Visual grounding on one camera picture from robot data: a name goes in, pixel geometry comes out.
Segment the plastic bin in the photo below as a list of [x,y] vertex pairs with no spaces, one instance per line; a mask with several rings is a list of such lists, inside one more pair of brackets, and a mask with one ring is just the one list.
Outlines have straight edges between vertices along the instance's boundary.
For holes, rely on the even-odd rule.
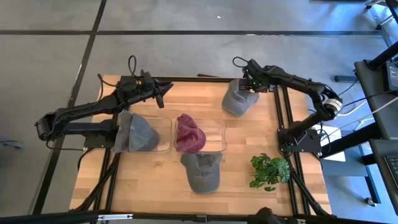
[[[226,123],[223,119],[193,119],[198,128],[206,135],[206,144],[196,153],[222,152],[226,149],[225,129]],[[177,150],[177,127],[178,120],[175,120],[174,148]]]

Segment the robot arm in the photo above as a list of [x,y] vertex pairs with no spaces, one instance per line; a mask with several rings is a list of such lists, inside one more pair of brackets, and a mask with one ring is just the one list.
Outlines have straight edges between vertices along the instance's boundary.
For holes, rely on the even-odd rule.
[[260,65],[253,59],[247,61],[243,67],[244,78],[239,81],[240,90],[253,90],[254,92],[267,93],[273,91],[275,86],[282,85],[309,95],[316,110],[303,121],[295,121],[280,134],[280,143],[285,142],[297,146],[298,142],[307,135],[307,130],[320,121],[328,121],[340,112],[343,100],[328,86],[286,73],[278,66]]
[[102,134],[115,131],[116,123],[111,120],[102,123],[70,123],[73,120],[100,113],[120,113],[134,103],[156,98],[160,108],[164,107],[162,97],[173,87],[171,82],[160,82],[148,72],[141,70],[141,76],[121,77],[112,94],[95,103],[72,108],[59,108],[40,118],[35,126],[39,139],[53,141],[64,134]]

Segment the clear plastic container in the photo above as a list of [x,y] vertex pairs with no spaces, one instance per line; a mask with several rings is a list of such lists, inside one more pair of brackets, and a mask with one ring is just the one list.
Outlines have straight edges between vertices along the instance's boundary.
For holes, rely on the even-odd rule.
[[130,153],[167,152],[172,145],[173,122],[169,118],[145,118],[149,125],[159,133],[159,144],[151,151],[134,151]]
[[[222,152],[226,149],[225,129],[226,123],[223,119],[194,119],[198,128],[206,135],[206,144],[196,153]],[[177,149],[178,120],[175,120],[174,147]]]

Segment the gray baseball cap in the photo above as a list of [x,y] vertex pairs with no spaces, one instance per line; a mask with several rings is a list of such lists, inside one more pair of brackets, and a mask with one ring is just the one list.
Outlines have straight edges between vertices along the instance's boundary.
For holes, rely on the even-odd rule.
[[258,93],[239,90],[239,79],[235,79],[229,83],[228,90],[223,98],[223,109],[235,116],[242,116],[258,100]]
[[130,125],[129,151],[151,151],[159,144],[159,133],[141,115],[133,114]]
[[111,151],[114,153],[126,151],[129,148],[130,124],[132,114],[126,110],[119,113],[119,129]]
[[119,113],[119,120],[113,152],[151,151],[158,145],[158,132],[141,115],[123,110]]
[[191,189],[198,194],[215,192],[220,186],[220,162],[223,155],[183,154],[181,163],[187,170]]

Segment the electronic device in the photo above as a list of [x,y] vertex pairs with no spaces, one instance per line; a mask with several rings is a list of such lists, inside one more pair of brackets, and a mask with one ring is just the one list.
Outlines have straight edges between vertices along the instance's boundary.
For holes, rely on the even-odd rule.
[[398,62],[386,62],[383,66],[384,91],[398,90]]
[[384,160],[386,161],[388,169],[398,187],[398,154],[384,156]]

